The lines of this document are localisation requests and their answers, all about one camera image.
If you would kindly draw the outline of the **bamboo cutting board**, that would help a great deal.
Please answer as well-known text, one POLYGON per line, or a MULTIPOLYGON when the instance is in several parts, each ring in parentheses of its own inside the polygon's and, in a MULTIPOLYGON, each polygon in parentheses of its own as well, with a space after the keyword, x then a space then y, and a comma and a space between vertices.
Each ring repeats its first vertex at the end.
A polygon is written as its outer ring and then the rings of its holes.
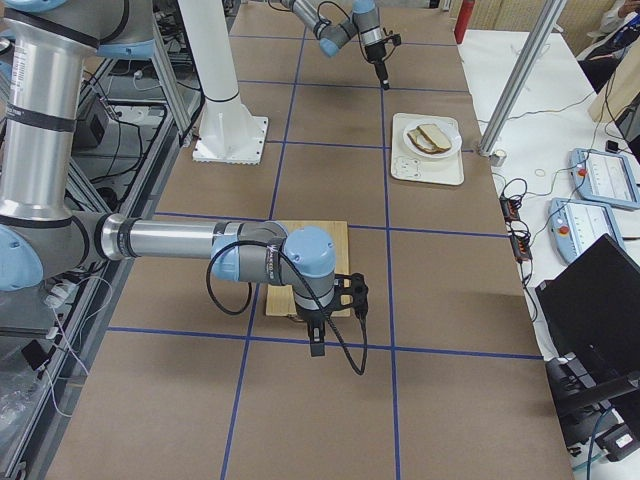
MULTIPOLYGON (((332 237, 334 243, 336 272, 339 274, 350 273, 348 226, 346 221, 280 220, 280 223, 290 233, 308 226, 315 226, 325 230, 332 237)), ((268 286, 265 315, 268 317, 294 317, 296 315, 291 286, 268 286)))

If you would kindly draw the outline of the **orange black usb hub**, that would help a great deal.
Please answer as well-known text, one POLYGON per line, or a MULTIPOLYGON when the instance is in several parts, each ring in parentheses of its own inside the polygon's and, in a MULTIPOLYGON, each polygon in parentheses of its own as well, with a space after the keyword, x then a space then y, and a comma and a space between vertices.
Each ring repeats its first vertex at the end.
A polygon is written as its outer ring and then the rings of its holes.
POLYGON ((520 264, 531 262, 533 260, 530 248, 531 232, 520 217, 520 200, 501 195, 499 202, 515 260, 520 264))

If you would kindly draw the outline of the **black laptop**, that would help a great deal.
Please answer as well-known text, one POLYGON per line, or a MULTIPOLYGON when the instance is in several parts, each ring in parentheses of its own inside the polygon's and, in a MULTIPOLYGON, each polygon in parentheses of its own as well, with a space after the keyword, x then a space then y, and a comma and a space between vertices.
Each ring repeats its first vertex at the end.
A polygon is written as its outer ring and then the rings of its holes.
POLYGON ((639 265, 605 234, 535 289, 557 352, 599 381, 639 369, 639 265))

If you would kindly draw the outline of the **bread slice with egg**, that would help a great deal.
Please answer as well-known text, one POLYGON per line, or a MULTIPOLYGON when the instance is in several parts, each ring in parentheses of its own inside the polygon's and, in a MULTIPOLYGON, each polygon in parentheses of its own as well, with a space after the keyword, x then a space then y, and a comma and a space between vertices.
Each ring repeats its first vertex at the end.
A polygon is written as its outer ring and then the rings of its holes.
POLYGON ((438 152, 436 146, 417 128, 408 131, 407 137, 418 150, 424 153, 434 154, 438 152))

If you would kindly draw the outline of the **red cylinder bottle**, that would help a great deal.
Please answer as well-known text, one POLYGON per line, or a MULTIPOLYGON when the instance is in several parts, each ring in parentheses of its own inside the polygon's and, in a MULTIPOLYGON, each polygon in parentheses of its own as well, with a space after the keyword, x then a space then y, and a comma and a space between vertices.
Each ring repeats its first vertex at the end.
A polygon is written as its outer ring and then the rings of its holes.
POLYGON ((462 0, 456 23, 454 26, 454 37, 457 44, 461 44, 464 41, 466 31, 468 29, 471 16, 475 7, 475 0, 462 0))

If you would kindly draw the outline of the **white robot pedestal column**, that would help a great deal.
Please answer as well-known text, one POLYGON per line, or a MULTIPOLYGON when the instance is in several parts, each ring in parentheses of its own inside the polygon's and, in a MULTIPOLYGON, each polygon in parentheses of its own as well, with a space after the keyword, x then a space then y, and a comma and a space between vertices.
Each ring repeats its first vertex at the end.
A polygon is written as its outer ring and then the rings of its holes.
POLYGON ((205 97, 193 159, 256 165, 268 119, 252 115, 241 100, 223 4, 183 0, 179 8, 205 97))

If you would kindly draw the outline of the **small metal tape roll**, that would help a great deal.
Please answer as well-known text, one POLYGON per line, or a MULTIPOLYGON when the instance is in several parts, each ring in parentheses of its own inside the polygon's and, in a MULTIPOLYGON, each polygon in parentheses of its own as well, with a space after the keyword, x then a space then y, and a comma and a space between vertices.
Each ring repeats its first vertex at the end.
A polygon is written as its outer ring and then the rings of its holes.
POLYGON ((490 164, 495 168, 501 168, 507 159, 507 152, 503 149, 496 149, 490 156, 490 164))

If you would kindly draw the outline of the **cream plastic tray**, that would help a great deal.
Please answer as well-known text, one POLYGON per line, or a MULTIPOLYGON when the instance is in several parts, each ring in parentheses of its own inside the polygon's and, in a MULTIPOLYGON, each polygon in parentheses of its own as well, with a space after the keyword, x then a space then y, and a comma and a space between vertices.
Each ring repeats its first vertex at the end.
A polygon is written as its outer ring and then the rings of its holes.
POLYGON ((462 146, 445 158, 427 158, 410 151, 402 140, 404 128, 412 120, 439 119, 454 125, 452 117, 395 113, 392 119, 391 175, 398 180, 459 186, 464 182, 462 146))

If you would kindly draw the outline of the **blue teach pendant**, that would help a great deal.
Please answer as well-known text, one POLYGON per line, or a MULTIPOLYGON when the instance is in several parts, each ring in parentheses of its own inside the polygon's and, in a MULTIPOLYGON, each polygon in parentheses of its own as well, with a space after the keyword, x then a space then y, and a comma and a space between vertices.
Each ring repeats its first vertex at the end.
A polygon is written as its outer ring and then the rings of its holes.
POLYGON ((601 202, 553 198, 549 206, 549 229, 566 264, 572 263, 605 234, 624 247, 613 209, 601 202))
POLYGON ((576 148, 570 153, 569 167, 583 199, 625 210, 639 209, 639 188, 624 155, 576 148))

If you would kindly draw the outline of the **blue teach pendant upper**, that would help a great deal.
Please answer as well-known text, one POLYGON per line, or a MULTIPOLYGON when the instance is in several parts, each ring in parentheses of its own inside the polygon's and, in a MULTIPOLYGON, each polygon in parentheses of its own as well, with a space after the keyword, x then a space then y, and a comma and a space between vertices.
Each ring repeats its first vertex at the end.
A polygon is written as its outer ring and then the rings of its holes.
POLYGON ((639 209, 639 188, 624 155, 576 148, 570 153, 569 167, 583 199, 625 210, 639 209))

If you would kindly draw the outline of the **blue teach pendant lower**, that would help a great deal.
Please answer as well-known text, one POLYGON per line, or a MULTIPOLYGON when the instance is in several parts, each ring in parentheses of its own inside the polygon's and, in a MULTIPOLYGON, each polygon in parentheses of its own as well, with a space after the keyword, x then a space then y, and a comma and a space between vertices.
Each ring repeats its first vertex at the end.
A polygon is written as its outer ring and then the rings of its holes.
POLYGON ((613 209, 601 202, 553 198, 549 206, 549 229, 566 264, 572 263, 605 234, 624 247, 613 209))

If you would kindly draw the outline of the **seated person in background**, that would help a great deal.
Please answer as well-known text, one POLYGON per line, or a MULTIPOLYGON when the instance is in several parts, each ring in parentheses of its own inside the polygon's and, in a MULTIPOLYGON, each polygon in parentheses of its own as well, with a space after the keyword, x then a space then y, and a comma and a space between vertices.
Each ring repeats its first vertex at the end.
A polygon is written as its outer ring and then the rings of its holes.
POLYGON ((602 38, 576 57, 596 93, 609 81, 632 44, 639 39, 639 2, 615 1, 602 15, 599 33, 602 38))

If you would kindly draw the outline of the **aluminium frame post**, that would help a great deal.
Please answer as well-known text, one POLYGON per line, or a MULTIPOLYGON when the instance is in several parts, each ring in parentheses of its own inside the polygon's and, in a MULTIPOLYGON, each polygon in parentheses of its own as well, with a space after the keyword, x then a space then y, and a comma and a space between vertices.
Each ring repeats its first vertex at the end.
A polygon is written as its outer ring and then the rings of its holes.
POLYGON ((566 4, 566 0, 547 0, 544 3, 479 141, 478 153, 481 156, 493 154, 498 137, 566 4))

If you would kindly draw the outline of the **white round plate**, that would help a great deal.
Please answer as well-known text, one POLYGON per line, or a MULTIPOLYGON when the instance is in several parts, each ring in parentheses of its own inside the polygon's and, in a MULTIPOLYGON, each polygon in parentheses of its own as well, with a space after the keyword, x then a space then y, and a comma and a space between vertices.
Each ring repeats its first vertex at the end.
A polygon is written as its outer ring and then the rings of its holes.
POLYGON ((446 121, 442 121, 439 119, 426 119, 426 120, 412 120, 410 121, 407 126, 404 128, 403 130, 403 134, 402 134, 402 140, 404 141, 405 145, 407 146, 407 148, 412 151, 413 153, 416 153, 418 155, 421 155, 423 157, 427 157, 427 158, 435 158, 435 159, 440 159, 440 158, 445 158, 447 156, 453 155, 455 153, 457 153, 461 146, 462 146, 462 138, 461 135, 459 134, 459 131, 457 130, 457 128, 452 125, 451 123, 448 123, 446 121), (452 143, 452 147, 450 150, 443 152, 443 153, 434 153, 434 154, 428 154, 428 153, 424 153, 420 150, 418 150, 412 143, 411 141, 408 139, 407 137, 407 132, 417 128, 419 125, 421 124, 435 124, 437 125, 450 139, 451 143, 452 143))

